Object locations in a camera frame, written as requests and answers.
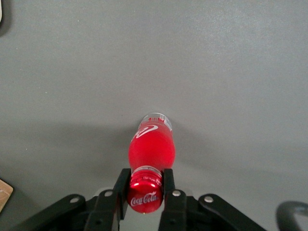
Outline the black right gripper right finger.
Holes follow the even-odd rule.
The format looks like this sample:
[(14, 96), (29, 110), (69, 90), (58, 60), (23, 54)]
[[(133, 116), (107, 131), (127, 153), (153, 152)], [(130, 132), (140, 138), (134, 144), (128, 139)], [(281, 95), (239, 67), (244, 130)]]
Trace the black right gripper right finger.
[(188, 220), (187, 195), (176, 188), (173, 170), (163, 172), (164, 209), (161, 214), (159, 231), (192, 231)]

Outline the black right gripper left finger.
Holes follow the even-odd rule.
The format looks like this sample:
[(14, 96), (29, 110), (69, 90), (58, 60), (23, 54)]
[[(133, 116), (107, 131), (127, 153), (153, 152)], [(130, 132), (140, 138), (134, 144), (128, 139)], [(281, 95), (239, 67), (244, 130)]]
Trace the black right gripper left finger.
[(114, 187), (102, 191), (96, 198), (94, 209), (89, 213), (85, 230), (118, 231), (128, 207), (127, 193), (131, 170), (121, 171)]

